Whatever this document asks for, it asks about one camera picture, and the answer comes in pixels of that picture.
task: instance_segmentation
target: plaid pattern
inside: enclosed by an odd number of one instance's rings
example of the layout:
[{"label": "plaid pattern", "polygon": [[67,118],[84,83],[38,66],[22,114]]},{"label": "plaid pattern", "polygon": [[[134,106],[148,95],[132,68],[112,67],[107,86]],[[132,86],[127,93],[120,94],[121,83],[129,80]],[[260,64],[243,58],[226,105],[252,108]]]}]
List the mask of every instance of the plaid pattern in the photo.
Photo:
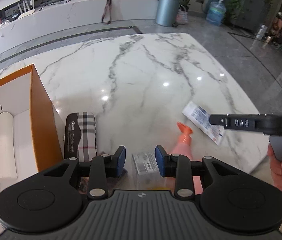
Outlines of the plaid pattern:
[{"label": "plaid pattern", "polygon": [[96,122],[92,113],[78,113],[78,125],[81,129],[81,139],[78,145],[80,162],[88,162],[97,155]]}]

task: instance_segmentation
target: white marble tabletop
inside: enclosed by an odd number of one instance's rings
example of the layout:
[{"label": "white marble tabletop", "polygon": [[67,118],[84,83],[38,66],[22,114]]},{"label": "white marble tabletop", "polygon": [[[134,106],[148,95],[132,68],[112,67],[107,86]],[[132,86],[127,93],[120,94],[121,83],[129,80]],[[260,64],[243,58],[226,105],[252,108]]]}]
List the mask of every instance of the white marble tabletop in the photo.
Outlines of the white marble tabletop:
[{"label": "white marble tabletop", "polygon": [[195,159],[214,156],[251,172],[266,156],[268,138],[227,130],[219,146],[193,125],[182,109],[192,100],[214,114],[257,114],[248,96],[214,57],[188,34],[139,34],[86,41],[22,60],[0,78],[35,64],[65,121],[70,113],[93,112],[97,150],[131,154],[163,145],[171,151],[177,121],[193,128]]}]

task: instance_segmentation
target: woven basket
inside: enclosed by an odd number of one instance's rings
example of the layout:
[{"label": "woven basket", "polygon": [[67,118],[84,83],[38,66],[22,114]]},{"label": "woven basket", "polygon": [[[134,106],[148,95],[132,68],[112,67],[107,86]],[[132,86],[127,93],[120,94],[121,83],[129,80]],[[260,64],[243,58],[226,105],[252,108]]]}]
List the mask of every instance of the woven basket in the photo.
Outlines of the woven basket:
[{"label": "woven basket", "polygon": [[186,8],[183,5],[179,6],[176,22],[178,24],[188,23],[188,12],[186,11]]}]

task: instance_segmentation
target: metal trash can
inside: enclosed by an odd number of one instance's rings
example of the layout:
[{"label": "metal trash can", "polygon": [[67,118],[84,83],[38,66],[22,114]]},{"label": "metal trash can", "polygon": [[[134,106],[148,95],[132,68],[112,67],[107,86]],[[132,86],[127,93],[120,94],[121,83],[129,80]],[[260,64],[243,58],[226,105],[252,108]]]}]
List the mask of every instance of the metal trash can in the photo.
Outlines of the metal trash can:
[{"label": "metal trash can", "polygon": [[159,25],[172,27],[176,22],[176,17],[181,0],[159,0],[155,22]]}]

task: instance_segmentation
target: blue water bottle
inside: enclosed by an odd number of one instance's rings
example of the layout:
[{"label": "blue water bottle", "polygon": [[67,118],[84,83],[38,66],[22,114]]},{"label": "blue water bottle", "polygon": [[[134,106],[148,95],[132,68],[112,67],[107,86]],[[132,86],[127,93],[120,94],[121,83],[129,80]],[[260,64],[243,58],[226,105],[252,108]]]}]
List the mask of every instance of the blue water bottle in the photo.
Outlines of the blue water bottle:
[{"label": "blue water bottle", "polygon": [[206,20],[209,23],[220,26],[225,12],[226,8],[223,4],[223,0],[211,2]]}]

